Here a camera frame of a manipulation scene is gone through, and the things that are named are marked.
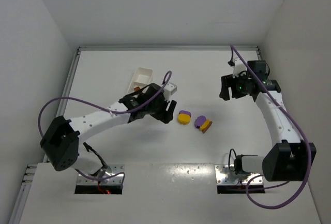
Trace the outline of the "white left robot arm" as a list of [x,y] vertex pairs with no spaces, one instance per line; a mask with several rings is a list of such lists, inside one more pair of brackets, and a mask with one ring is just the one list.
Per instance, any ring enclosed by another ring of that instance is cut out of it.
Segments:
[[177,91],[173,83],[159,86],[151,83],[125,95],[107,108],[88,115],[65,119],[56,117],[42,136],[40,146],[56,171],[68,168],[95,175],[107,164],[86,142],[110,128],[129,124],[146,115],[169,123],[177,102],[171,96]]

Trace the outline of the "purple rounded lego brick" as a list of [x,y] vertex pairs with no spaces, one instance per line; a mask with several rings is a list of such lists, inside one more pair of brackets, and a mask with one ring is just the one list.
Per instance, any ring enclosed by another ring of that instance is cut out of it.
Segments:
[[198,116],[194,121],[195,128],[199,129],[205,122],[207,118],[204,115]]

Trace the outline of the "yellow lego plate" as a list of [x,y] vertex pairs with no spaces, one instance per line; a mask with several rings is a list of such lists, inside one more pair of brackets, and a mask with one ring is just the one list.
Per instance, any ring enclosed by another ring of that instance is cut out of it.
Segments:
[[206,121],[200,126],[200,130],[202,131],[203,129],[205,129],[210,123],[209,119],[206,119]]

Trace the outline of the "yellow rounded lego brick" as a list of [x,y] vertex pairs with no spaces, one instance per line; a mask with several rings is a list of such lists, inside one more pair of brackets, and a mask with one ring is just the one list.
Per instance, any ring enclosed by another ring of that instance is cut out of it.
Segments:
[[191,121],[191,116],[189,114],[180,113],[177,118],[178,122],[182,125],[187,125]]

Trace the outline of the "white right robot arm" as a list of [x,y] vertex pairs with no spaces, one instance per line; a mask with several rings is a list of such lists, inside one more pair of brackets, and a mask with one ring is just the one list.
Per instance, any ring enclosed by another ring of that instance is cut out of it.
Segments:
[[316,147],[308,143],[302,130],[289,117],[276,80],[270,80],[265,61],[233,58],[228,64],[233,73],[221,77],[219,97],[225,101],[252,97],[267,124],[272,149],[265,156],[236,155],[229,171],[236,175],[260,174],[269,182],[305,181],[316,155]]

